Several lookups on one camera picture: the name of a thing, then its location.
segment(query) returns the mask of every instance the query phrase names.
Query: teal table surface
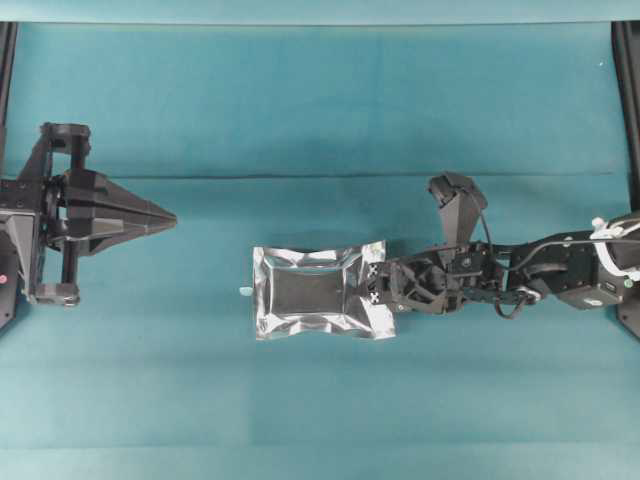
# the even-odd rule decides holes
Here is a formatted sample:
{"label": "teal table surface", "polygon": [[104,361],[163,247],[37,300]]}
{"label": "teal table surface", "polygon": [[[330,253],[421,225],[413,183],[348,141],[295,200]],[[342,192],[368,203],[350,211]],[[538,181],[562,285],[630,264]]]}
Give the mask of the teal table surface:
{"label": "teal table surface", "polygon": [[636,0],[4,0],[22,22],[192,25],[427,25],[630,20]]}
{"label": "teal table surface", "polygon": [[610,309],[256,342],[238,292],[255,245],[441,243],[443,168],[500,243],[625,213],[608,32],[23,25],[7,170],[39,123],[85,122],[88,166],[179,224],[82,259],[77,308],[21,306],[0,478],[637,478],[640,343]]}

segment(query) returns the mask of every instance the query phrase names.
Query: black plastic part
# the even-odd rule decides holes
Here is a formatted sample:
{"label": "black plastic part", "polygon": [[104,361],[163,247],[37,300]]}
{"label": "black plastic part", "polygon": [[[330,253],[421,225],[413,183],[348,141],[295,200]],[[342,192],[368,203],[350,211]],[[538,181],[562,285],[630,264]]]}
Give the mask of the black plastic part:
{"label": "black plastic part", "polygon": [[7,137],[7,106],[13,71],[18,24],[0,22],[0,174],[4,170],[4,147]]}
{"label": "black plastic part", "polygon": [[[629,143],[629,200],[635,211],[640,209],[640,21],[613,22],[611,41]],[[640,288],[626,292],[617,317],[640,338]]]}
{"label": "black plastic part", "polygon": [[[71,169],[84,169],[85,160],[89,154],[91,147],[89,146],[89,131],[82,131],[79,134],[71,134],[66,142],[63,140],[65,150],[68,149],[71,155]],[[78,259],[80,258],[80,249],[76,242],[64,242],[62,247],[62,275],[60,283],[77,284],[78,280]],[[67,301],[67,304],[75,304],[80,301],[79,297]]]}
{"label": "black plastic part", "polygon": [[0,233],[0,328],[15,316],[18,266],[18,255],[11,239],[6,233]]}
{"label": "black plastic part", "polygon": [[[614,218],[611,223],[617,223],[620,221],[640,222],[640,211],[635,211],[623,217]],[[630,232],[625,236],[627,239],[640,240],[640,231]],[[608,246],[609,253],[613,257],[615,264],[622,270],[634,268],[638,266],[638,259],[640,259],[640,243],[636,245],[629,244],[611,244]]]}
{"label": "black plastic part", "polygon": [[428,190],[438,202],[447,243],[468,243],[480,212],[487,208],[487,199],[473,180],[457,173],[445,172],[431,179]]}
{"label": "black plastic part", "polygon": [[[521,245],[513,250],[512,261],[518,263],[541,243],[559,242],[565,238],[586,240],[590,234],[590,231],[567,232]],[[536,285],[531,283],[532,278],[537,280]],[[526,285],[541,294],[552,293],[574,308],[589,310],[618,305],[623,283],[622,277],[614,277],[602,267],[593,245],[567,244],[550,245],[540,250],[528,266],[510,273],[507,289]]]}

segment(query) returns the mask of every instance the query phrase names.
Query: silver foil pouch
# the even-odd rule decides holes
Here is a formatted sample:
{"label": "silver foil pouch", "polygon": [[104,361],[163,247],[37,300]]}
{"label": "silver foil pouch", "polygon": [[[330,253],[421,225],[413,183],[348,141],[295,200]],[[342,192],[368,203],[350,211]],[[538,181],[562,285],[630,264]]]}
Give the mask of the silver foil pouch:
{"label": "silver foil pouch", "polygon": [[393,313],[366,295],[369,264],[385,259],[385,242],[340,250],[253,249],[256,338],[315,330],[380,340],[395,336]]}

